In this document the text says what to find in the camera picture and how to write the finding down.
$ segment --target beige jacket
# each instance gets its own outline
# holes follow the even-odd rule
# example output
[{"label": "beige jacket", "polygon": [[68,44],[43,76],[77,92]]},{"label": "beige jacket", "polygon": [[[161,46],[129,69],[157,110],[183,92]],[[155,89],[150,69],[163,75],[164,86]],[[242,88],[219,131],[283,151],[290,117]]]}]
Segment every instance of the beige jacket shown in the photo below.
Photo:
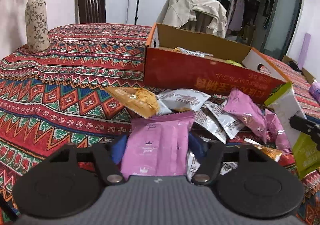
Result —
[{"label": "beige jacket", "polygon": [[216,0],[167,0],[157,22],[181,27],[188,21],[197,20],[196,11],[212,17],[206,33],[225,38],[227,11]]}]

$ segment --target wooden chair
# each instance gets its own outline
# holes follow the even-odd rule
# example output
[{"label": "wooden chair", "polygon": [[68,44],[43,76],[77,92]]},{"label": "wooden chair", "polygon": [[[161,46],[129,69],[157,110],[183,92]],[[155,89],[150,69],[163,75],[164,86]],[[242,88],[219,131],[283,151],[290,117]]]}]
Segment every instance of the wooden chair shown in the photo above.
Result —
[{"label": "wooden chair", "polygon": [[106,0],[78,0],[80,23],[106,23]]},{"label": "wooden chair", "polygon": [[196,17],[197,21],[188,21],[185,25],[181,26],[181,28],[205,33],[208,25],[212,21],[212,17],[198,11],[196,11]]}]

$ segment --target orange box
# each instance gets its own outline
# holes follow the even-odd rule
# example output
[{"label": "orange box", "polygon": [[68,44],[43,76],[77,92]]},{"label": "orange box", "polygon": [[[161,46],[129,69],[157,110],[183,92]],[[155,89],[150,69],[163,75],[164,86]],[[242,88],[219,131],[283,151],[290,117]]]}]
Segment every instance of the orange box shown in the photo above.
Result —
[{"label": "orange box", "polygon": [[[176,47],[210,53],[202,58],[173,52]],[[223,60],[242,63],[241,68]],[[259,72],[265,66],[272,77]],[[205,33],[155,24],[146,43],[144,84],[159,88],[193,88],[208,94],[229,95],[233,87],[263,103],[289,79],[259,51]]]}]

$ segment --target floral vase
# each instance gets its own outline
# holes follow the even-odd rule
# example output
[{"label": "floral vase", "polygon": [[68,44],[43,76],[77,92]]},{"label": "floral vase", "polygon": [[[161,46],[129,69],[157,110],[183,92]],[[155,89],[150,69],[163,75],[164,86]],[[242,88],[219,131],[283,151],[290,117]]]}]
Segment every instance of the floral vase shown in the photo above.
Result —
[{"label": "floral vase", "polygon": [[42,52],[49,47],[45,0],[28,0],[26,5],[26,30],[31,53]]}]

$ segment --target purple object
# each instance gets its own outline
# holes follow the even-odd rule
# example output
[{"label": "purple object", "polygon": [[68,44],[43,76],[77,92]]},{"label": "purple object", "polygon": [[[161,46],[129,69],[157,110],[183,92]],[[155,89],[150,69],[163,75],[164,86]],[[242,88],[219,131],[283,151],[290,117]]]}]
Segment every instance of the purple object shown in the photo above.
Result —
[{"label": "purple object", "polygon": [[301,52],[300,52],[299,59],[298,59],[299,70],[301,70],[303,68],[304,62],[306,61],[310,39],[311,39],[311,35],[306,33],[304,35],[304,40],[303,40]]},{"label": "purple object", "polygon": [[278,150],[291,149],[288,137],[284,132],[280,120],[276,113],[270,110],[265,110],[267,126],[272,134],[273,139],[276,142],[276,147]]},{"label": "purple object", "polygon": [[121,163],[123,176],[184,175],[188,132],[194,117],[193,111],[187,111],[132,119],[132,133]]},{"label": "purple object", "polygon": [[310,94],[320,103],[320,82],[313,82],[310,89]]},{"label": "purple object", "polygon": [[248,95],[233,88],[228,102],[223,109],[229,114],[236,116],[257,137],[261,138],[264,143],[267,142],[267,120],[260,108],[253,103]]},{"label": "purple object", "polygon": [[237,0],[235,4],[233,16],[229,24],[229,30],[239,31],[241,29],[243,15],[244,15],[244,0]]}]

